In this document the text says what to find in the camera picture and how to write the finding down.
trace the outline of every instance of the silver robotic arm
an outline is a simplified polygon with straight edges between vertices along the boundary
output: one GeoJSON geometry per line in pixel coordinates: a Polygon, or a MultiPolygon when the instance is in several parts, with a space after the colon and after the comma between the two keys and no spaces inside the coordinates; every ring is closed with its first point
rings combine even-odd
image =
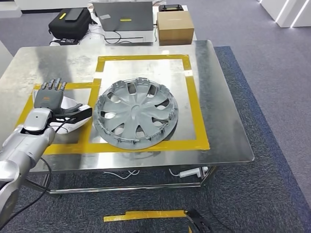
{"type": "Polygon", "coordinates": [[[91,108],[79,110],[82,104],[62,109],[66,83],[60,85],[60,81],[42,84],[35,99],[35,108],[24,124],[18,125],[3,143],[0,151],[0,230],[13,212],[23,180],[55,138],[55,130],[49,127],[51,122],[60,123],[60,128],[91,116],[91,108]]]}
{"type": "Polygon", "coordinates": [[[50,118],[49,109],[33,109],[24,125],[18,125],[3,144],[0,153],[0,227],[13,212],[23,181],[54,139],[55,131],[47,127],[50,118]],[[26,129],[42,134],[26,134],[26,129]]]}

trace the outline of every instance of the yellow label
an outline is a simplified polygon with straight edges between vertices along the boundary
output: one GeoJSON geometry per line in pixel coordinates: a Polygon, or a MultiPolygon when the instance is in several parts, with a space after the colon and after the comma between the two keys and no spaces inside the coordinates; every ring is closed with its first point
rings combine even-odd
{"type": "Polygon", "coordinates": [[[130,19],[130,18],[122,18],[122,19],[120,19],[120,21],[121,22],[131,22],[131,19],[130,19]]]}
{"type": "Polygon", "coordinates": [[[65,16],[66,16],[66,13],[63,13],[62,16],[60,17],[60,19],[62,19],[62,18],[63,18],[63,17],[65,17],[65,16]]]}

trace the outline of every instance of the metal table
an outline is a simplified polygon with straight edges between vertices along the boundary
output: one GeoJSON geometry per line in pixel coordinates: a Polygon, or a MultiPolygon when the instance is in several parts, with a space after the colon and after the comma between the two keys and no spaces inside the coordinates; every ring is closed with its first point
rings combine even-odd
{"type": "MultiPolygon", "coordinates": [[[[131,186],[123,188],[88,188],[48,190],[50,194],[92,192],[159,187],[193,187],[204,184],[217,166],[242,164],[253,161],[254,154],[246,137],[212,44],[193,41],[185,46],[119,46],[93,45],[30,47],[20,49],[0,79],[0,143],[15,126],[27,98],[36,83],[62,78],[68,83],[92,82],[101,79],[100,94],[117,80],[146,77],[169,88],[179,106],[179,120],[170,140],[196,140],[191,107],[186,95],[185,76],[193,76],[208,142],[209,150],[165,150],[152,152],[97,152],[44,155],[54,173],[73,171],[118,171],[146,167],[208,166],[207,174],[197,183],[131,186]],[[183,70],[182,60],[108,61],[103,72],[95,72],[99,56],[124,55],[189,56],[191,70],[183,70]]],[[[89,89],[66,90],[65,95],[78,102],[88,103],[89,89]]],[[[76,143],[80,130],[67,136],[57,136],[55,143],[76,143]]],[[[103,143],[94,129],[90,142],[103,143]]],[[[47,174],[48,168],[39,161],[33,173],[47,174]]],[[[41,185],[26,182],[36,189],[41,185]]]]}

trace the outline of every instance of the brown box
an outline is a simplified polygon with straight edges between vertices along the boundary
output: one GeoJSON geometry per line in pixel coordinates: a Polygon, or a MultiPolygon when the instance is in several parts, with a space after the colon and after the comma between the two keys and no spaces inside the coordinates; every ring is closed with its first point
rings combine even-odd
{"type": "Polygon", "coordinates": [[[160,45],[189,45],[195,27],[188,11],[158,12],[160,45]]]}

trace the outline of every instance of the white wall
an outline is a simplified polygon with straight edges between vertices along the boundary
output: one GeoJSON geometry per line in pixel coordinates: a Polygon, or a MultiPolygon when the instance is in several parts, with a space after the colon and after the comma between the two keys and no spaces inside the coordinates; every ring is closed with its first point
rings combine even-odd
{"type": "Polygon", "coordinates": [[[294,27],[311,26],[311,0],[306,4],[306,8],[296,21],[294,27]]]}
{"type": "Polygon", "coordinates": [[[273,19],[276,20],[285,2],[286,0],[263,0],[261,5],[273,19]]]}
{"type": "MultiPolygon", "coordinates": [[[[261,5],[279,26],[291,27],[306,0],[263,0],[261,5]]],[[[311,26],[311,0],[294,24],[294,27],[311,26]]]]}
{"type": "Polygon", "coordinates": [[[21,10],[86,7],[89,0],[15,0],[21,10]]]}
{"type": "Polygon", "coordinates": [[[13,56],[0,40],[0,78],[13,59],[13,56]]]}

